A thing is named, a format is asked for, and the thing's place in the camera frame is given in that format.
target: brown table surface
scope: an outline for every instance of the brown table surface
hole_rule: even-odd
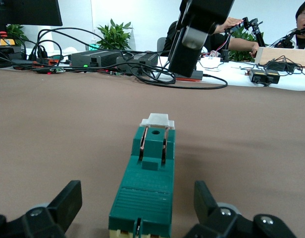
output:
[[[16,219],[78,179],[83,205],[67,236],[108,238],[133,137],[150,113],[175,121],[173,238],[198,222],[195,180],[244,217],[278,216],[305,238],[305,91],[170,89],[98,73],[0,69],[0,214]]]

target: yellow object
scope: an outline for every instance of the yellow object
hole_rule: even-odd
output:
[[[13,39],[0,38],[0,46],[15,46]]]
[[[133,238],[133,233],[131,232],[124,232],[121,230],[109,230],[109,237],[110,238]],[[163,238],[161,236],[154,236],[154,235],[142,235],[142,238]]]

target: potted plant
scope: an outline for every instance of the potted plant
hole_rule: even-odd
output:
[[[97,44],[101,45],[102,49],[109,49],[109,50],[126,50],[130,49],[129,47],[129,38],[131,34],[125,32],[124,30],[133,29],[129,27],[131,22],[128,22],[126,25],[124,23],[118,25],[115,24],[114,21],[111,19],[111,26],[105,25],[102,27],[101,25],[97,27],[103,34],[104,40],[100,40]]]
[[[235,38],[242,38],[247,41],[257,41],[256,36],[252,33],[248,33],[244,26],[234,31],[231,35]],[[254,62],[254,59],[250,56],[248,51],[230,51],[229,59],[233,61]]]
[[[28,41],[27,36],[23,32],[22,28],[24,26],[18,24],[11,24],[7,26],[7,34],[15,40],[16,46],[21,46],[22,41]]]

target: green plastic block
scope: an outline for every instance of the green plastic block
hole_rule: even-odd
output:
[[[162,162],[166,133],[164,128],[148,128],[143,157],[142,160],[139,159],[144,131],[144,127],[139,127],[134,136],[131,157],[109,215],[108,228],[134,233],[140,223],[139,234],[169,238],[175,130],[168,131],[165,163]]]

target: black hair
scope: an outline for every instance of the black hair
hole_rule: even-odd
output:
[[[299,7],[297,13],[296,13],[296,20],[298,18],[298,16],[301,14],[301,12],[303,12],[303,10],[305,9],[305,1],[304,3],[302,3],[302,5]]]

